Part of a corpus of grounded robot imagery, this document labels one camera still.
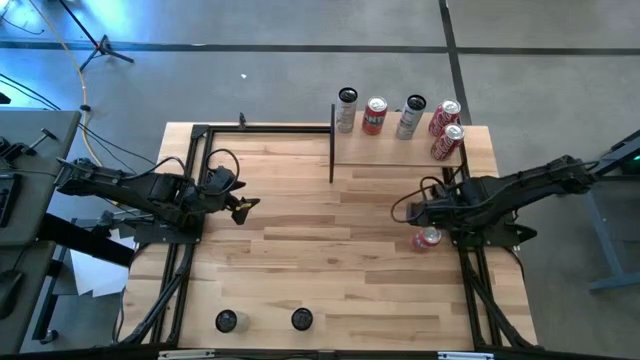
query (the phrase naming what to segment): gray floor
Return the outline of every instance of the gray floor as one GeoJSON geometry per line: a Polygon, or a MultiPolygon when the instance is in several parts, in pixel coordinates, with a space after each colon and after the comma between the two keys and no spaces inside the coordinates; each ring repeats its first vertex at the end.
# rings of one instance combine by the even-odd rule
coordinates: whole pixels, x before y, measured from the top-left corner
{"type": "MultiPolygon", "coordinates": [[[[437,0],[84,0],[70,2],[95,35],[114,41],[212,44],[443,46],[437,0]]],[[[638,47],[640,2],[632,0],[449,0],[459,46],[638,47]]],[[[44,9],[69,41],[86,40],[55,1],[44,9]]],[[[25,0],[7,18],[44,28],[25,0]]],[[[46,40],[0,24],[0,40],[46,40]]],[[[84,59],[86,52],[74,55],[84,59]]],[[[342,86],[392,108],[411,93],[435,103],[454,95],[448,57],[440,54],[129,52],[128,64],[101,57],[85,71],[94,131],[155,158],[167,121],[325,121],[342,86]]],[[[474,124],[490,126],[503,174],[563,154],[594,159],[640,127],[640,57],[460,56],[474,124]]],[[[81,101],[62,51],[0,49],[0,72],[65,109],[81,101]]],[[[7,90],[17,106],[36,106],[7,90]]],[[[108,166],[118,166],[107,154],[108,166]]],[[[87,156],[76,139],[70,157],[87,156]]],[[[127,159],[136,169],[146,165],[127,159]]],[[[629,199],[637,188],[620,188],[629,199]]],[[[97,199],[56,195],[62,217],[98,215],[97,199]]],[[[626,212],[633,213],[633,208],[626,212]]],[[[539,230],[522,246],[527,292],[540,344],[553,350],[640,358],[640,286],[591,294],[609,271],[579,197],[551,198],[521,211],[539,230]]],[[[630,268],[640,245],[616,241],[630,268]]],[[[24,351],[107,344],[117,298],[66,299],[54,315],[59,341],[25,341],[24,351]]]]}

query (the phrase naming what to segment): wooden table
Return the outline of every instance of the wooden table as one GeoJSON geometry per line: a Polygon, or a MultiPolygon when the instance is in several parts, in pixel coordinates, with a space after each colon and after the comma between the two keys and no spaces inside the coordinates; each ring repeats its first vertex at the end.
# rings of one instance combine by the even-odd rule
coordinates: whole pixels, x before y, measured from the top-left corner
{"type": "MultiPolygon", "coordinates": [[[[192,125],[167,124],[160,158],[186,158],[192,125]]],[[[488,128],[467,129],[472,175],[497,175],[488,128]]],[[[329,184],[326,134],[216,134],[213,144],[240,160],[247,186],[235,195],[262,202],[243,226],[228,212],[208,215],[191,271],[180,347],[472,349],[457,251],[445,239],[429,253],[411,252],[409,237],[417,228],[389,216],[391,204],[416,190],[421,177],[441,176],[439,167],[337,165],[329,184]],[[314,314],[309,331],[291,326],[298,307],[314,314]],[[218,332],[215,316],[223,309],[248,314],[249,331],[218,332]]],[[[234,169],[227,155],[214,161],[234,169]]],[[[180,168],[167,163],[159,171],[180,168]]],[[[158,296],[166,251],[166,245],[152,245],[132,266],[121,338],[158,296]]],[[[486,252],[497,303],[535,343],[518,264],[503,249],[486,252]]],[[[172,312],[170,304],[165,335],[172,312]]],[[[489,339],[484,307],[479,313],[489,339]]]]}

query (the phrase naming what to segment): red soda can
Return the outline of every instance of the red soda can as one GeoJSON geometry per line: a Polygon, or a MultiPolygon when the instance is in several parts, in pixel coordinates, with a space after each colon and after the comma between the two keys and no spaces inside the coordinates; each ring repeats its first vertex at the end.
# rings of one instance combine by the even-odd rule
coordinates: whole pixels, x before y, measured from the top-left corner
{"type": "Polygon", "coordinates": [[[411,249],[416,252],[425,252],[440,243],[442,232],[433,226],[423,228],[411,237],[411,249]]]}
{"type": "Polygon", "coordinates": [[[362,117],[362,130],[369,135],[378,135],[382,131],[384,117],[387,115],[387,100],[374,96],[367,101],[362,117]]]}
{"type": "Polygon", "coordinates": [[[433,136],[438,136],[445,126],[457,123],[460,117],[460,110],[462,110],[462,106],[460,106],[459,102],[450,99],[443,101],[434,111],[433,117],[431,117],[429,133],[433,136]]]}
{"type": "Polygon", "coordinates": [[[445,160],[464,139],[464,129],[458,124],[449,124],[444,127],[440,136],[431,146],[431,156],[436,160],[445,160]]]}

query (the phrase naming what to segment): gray table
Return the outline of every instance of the gray table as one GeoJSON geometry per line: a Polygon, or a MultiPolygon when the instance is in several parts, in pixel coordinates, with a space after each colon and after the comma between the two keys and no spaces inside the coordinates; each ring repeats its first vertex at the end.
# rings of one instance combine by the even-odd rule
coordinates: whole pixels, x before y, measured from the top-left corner
{"type": "MultiPolygon", "coordinates": [[[[0,136],[11,143],[30,144],[41,135],[41,128],[51,131],[58,137],[57,141],[46,139],[36,148],[37,155],[21,156],[14,165],[18,169],[55,174],[60,170],[56,157],[67,156],[79,121],[77,111],[1,111],[0,136]]],[[[54,178],[22,175],[20,195],[9,223],[0,229],[0,271],[11,269],[24,246],[31,245],[17,266],[24,273],[18,302],[11,315],[0,320],[0,354],[20,350],[56,246],[53,242],[32,243],[51,201],[54,178]]]]}

